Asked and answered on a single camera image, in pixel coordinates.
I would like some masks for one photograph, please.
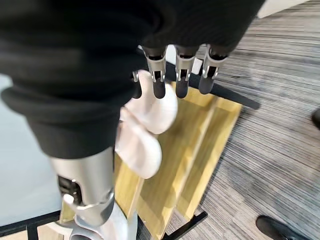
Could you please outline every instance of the black metal rod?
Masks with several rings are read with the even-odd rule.
[[[58,221],[59,217],[60,217],[60,211],[55,211],[45,215],[33,217],[27,220],[18,221],[5,226],[0,226],[0,237],[25,231],[28,229],[28,226],[31,226],[31,225],[38,227],[44,224]]]
[[[202,212],[198,216],[194,215],[193,218],[187,222],[185,225],[171,233],[170,235],[164,234],[162,240],[178,240],[194,229],[199,223],[208,217],[207,212]]]
[[[26,231],[28,234],[28,240],[39,240],[38,236],[38,226],[36,224],[29,224],[26,226]]]

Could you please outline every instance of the black shoe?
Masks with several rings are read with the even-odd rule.
[[[310,240],[269,216],[258,216],[255,225],[263,234],[273,240]]]
[[[320,130],[320,108],[312,114],[312,122]]]

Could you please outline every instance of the silver metal cylinder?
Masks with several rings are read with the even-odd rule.
[[[84,158],[51,157],[65,202],[88,224],[104,224],[113,210],[114,151],[112,147]]]

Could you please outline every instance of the black fabric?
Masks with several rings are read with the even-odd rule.
[[[143,41],[147,47],[211,44],[228,55],[239,43],[265,0],[161,0],[163,28]]]
[[[312,122],[320,130],[320,108],[312,114]]]
[[[120,107],[134,94],[137,45],[238,44],[263,0],[2,0],[1,94],[42,150],[87,157],[115,143]]]
[[[259,216],[256,219],[255,224],[263,234],[273,240],[311,240],[269,216]]]

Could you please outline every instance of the robotic hand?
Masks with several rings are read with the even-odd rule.
[[[176,94],[183,98],[195,54],[207,44],[199,90],[209,93],[263,2],[0,2],[0,73],[13,83],[1,97],[25,116],[77,215],[98,226],[113,210],[116,131],[121,106],[141,95],[136,71],[147,62],[162,98],[166,46],[174,44]]]

